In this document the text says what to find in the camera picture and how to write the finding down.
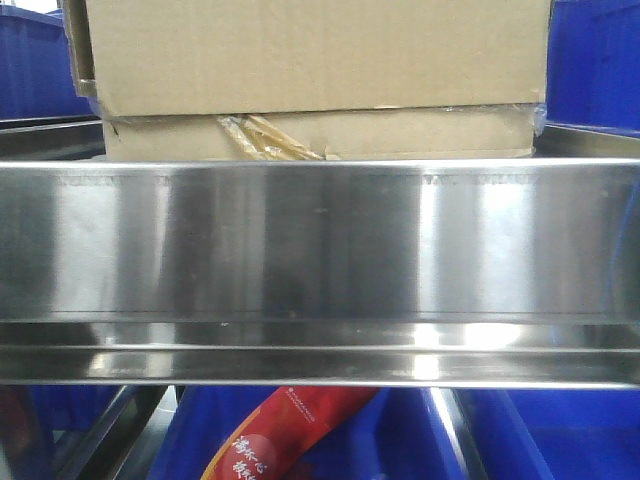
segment brown cardboard box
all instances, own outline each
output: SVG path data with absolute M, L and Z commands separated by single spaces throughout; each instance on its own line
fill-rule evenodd
M 269 114 L 265 118 L 327 159 L 505 158 L 532 153 L 533 106 Z M 216 116 L 105 122 L 110 160 L 243 160 Z
M 95 80 L 107 117 L 544 100 L 550 0 L 67 0 L 65 8 L 78 90 L 90 93 Z

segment plastic wrap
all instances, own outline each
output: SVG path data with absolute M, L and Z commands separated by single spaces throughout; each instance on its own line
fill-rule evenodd
M 536 137 L 544 133 L 544 127 L 547 125 L 547 104 L 541 103 L 535 107 L 533 114 L 533 129 Z
M 259 115 L 221 115 L 218 122 L 253 160 L 323 160 Z

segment blue storage bin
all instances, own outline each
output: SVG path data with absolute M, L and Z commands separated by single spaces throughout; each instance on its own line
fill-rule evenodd
M 59 15 L 0 5 L 0 119 L 90 114 Z
M 102 414 L 118 387 L 34 385 L 30 390 L 45 430 L 86 431 Z
M 489 477 L 640 478 L 640 391 L 460 393 Z
M 199 480 L 236 427 L 274 391 L 189 387 L 149 480 Z M 300 460 L 315 480 L 466 478 L 428 389 L 383 389 Z
M 548 118 L 640 130 L 640 0 L 556 0 Z

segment red package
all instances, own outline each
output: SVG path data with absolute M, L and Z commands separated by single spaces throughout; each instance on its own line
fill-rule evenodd
M 369 387 L 280 387 L 231 434 L 200 480 L 279 480 L 377 392 Z

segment stainless steel shelf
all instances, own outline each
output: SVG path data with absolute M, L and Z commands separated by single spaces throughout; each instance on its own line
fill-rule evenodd
M 552 157 L 640 157 L 640 138 L 587 128 L 549 125 L 536 139 L 536 148 L 541 155 Z
M 0 161 L 81 160 L 102 154 L 100 120 L 58 117 L 0 121 Z
M 100 118 L 95 115 L 71 115 L 59 117 L 33 117 L 33 118 L 15 118 L 8 120 L 0 120 L 0 130 L 9 130 L 14 128 L 25 127 L 42 127 L 45 125 L 59 126 L 68 125 L 70 123 L 80 124 L 83 122 L 95 122 Z
M 640 161 L 0 164 L 0 381 L 640 384 Z

